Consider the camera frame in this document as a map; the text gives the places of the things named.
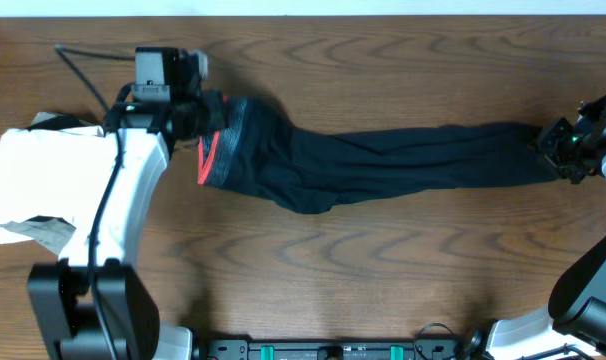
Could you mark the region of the dark teal athletic pants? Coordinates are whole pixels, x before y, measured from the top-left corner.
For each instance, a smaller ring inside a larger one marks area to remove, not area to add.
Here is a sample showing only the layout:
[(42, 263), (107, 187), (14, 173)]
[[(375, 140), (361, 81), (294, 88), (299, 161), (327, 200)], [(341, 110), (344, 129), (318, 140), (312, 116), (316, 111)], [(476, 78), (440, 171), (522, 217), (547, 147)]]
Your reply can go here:
[(521, 123), (325, 135), (296, 127), (258, 97), (205, 92), (226, 123), (198, 144), (198, 182), (270, 200), (299, 214), (425, 190), (557, 180)]

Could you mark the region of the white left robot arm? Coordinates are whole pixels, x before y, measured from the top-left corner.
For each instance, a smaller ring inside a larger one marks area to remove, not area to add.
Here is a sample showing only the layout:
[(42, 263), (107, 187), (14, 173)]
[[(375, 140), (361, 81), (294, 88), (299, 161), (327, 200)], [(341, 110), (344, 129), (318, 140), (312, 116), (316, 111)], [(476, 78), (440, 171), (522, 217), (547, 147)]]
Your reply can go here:
[(52, 359), (204, 359), (195, 332), (161, 322), (135, 270), (145, 218), (174, 145), (225, 126), (218, 91), (172, 95), (164, 86), (129, 84), (104, 129), (116, 158), (87, 240), (54, 264), (36, 264), (27, 287)]

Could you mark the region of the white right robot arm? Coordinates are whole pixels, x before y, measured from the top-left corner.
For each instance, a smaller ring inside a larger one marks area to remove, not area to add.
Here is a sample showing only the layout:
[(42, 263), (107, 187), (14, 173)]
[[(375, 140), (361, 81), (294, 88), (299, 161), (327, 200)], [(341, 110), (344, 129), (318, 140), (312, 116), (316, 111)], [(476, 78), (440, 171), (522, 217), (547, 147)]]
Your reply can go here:
[[(606, 95), (561, 118), (539, 136), (537, 150), (563, 179), (606, 180)], [(606, 357), (606, 236), (556, 282), (548, 304), (477, 330), (464, 359), (594, 359)]]

